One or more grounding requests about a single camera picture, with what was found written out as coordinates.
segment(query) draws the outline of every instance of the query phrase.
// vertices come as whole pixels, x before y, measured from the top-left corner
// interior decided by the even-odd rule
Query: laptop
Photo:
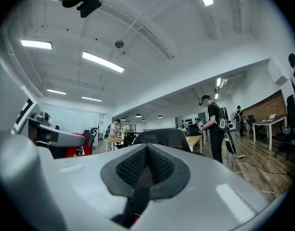
[[[274,119],[276,117],[276,114],[272,114],[269,116],[269,119]]]

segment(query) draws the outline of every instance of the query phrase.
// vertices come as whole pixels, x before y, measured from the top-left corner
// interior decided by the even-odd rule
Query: brick wall
[[[287,115],[286,102],[284,101],[281,90],[279,90],[261,102],[244,109],[243,112],[246,118],[248,118],[249,115],[254,115],[256,121],[268,119],[271,114],[276,114],[276,116]],[[279,125],[283,125],[284,128],[284,120],[272,125],[272,135],[280,132]],[[264,127],[262,133],[266,134],[266,129],[267,128]]]

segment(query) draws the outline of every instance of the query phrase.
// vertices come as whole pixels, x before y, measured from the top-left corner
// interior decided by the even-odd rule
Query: black chair
[[[120,149],[120,148],[125,148],[127,146],[131,146],[135,138],[136,138],[136,135],[134,133],[131,133],[131,132],[126,133],[124,137],[124,143],[118,144],[117,148]]]
[[[190,136],[200,135],[200,130],[197,125],[189,126]]]
[[[159,129],[140,133],[133,144],[153,143],[191,152],[185,135],[177,129]]]
[[[250,133],[255,133],[256,138],[265,138],[265,137],[267,137],[266,134],[261,133],[261,131],[262,131],[263,127],[264,127],[263,125],[261,125],[261,126],[254,125],[255,131],[253,131],[253,123],[256,122],[253,115],[249,115],[248,119],[246,119],[246,122],[250,126]]]
[[[292,140],[295,140],[295,102],[293,95],[289,96],[286,100],[287,102],[287,127],[290,128],[290,133],[283,133],[282,126],[280,127],[281,132],[275,135],[277,141],[282,143],[282,147],[279,148],[279,151],[276,152],[275,157],[277,154],[281,152],[286,153],[286,160],[289,158],[289,154],[295,152],[295,146],[292,145]]]

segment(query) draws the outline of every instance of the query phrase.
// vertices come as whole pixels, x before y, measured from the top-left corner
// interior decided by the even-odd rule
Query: desk
[[[119,137],[107,137],[105,139],[111,142],[111,150],[114,150],[114,143],[124,141],[122,138],[119,138]]]
[[[262,121],[262,122],[255,122],[253,123],[253,140],[254,143],[256,142],[256,138],[255,138],[255,128],[254,125],[258,125],[258,126],[267,126],[267,138],[269,137],[269,150],[271,151],[271,146],[272,146],[272,130],[271,130],[271,125],[284,120],[285,122],[285,127],[287,126],[287,119],[286,116],[278,116],[275,117],[274,119],[272,119],[272,121]]]
[[[202,136],[198,135],[198,136],[188,136],[186,137],[190,140],[187,140],[188,145],[190,147],[190,150],[193,152],[193,147],[200,142],[200,153],[202,153]]]

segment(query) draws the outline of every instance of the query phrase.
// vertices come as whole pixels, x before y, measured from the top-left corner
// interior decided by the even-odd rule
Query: white ceiling
[[[128,90],[139,91],[138,77],[153,71],[152,66],[172,61],[185,47],[249,31],[247,0],[214,0],[209,7],[201,0],[159,0],[144,12],[155,1],[103,0],[98,10],[82,19],[76,8],[63,8],[59,2],[23,0],[14,9],[4,38],[18,72],[29,79],[37,96],[57,97],[46,91],[50,88],[65,91],[64,98],[69,100],[89,102],[81,99],[88,96],[102,99],[103,105],[117,106],[127,102]],[[141,14],[123,38],[125,47],[115,50],[115,42]],[[50,41],[53,49],[23,48],[21,39]],[[120,74],[82,59],[83,51],[121,65],[125,71]],[[170,74],[168,64],[165,78]],[[212,85],[200,91],[212,93]],[[182,104],[193,96],[187,90],[147,105],[156,109]]]
[[[231,92],[238,88],[245,81],[246,71],[232,73],[226,73],[221,76],[222,79],[227,79],[227,83],[223,85],[222,88],[219,89],[219,100],[230,99]],[[147,119],[156,119],[158,115],[163,115],[165,117],[166,114],[162,114],[163,110],[170,109],[172,107],[184,107],[188,105],[199,105],[199,101],[203,95],[209,95],[213,100],[215,97],[215,87],[217,83],[217,77],[208,79],[204,82],[200,82],[191,88],[182,90],[180,92],[169,94],[164,98],[160,98],[157,100],[150,101],[137,107],[133,110],[125,112],[124,114],[118,115],[114,117],[114,119],[121,119],[123,117],[127,118],[127,122],[141,122],[141,120]],[[136,118],[135,115],[139,113],[142,115],[142,118]]]

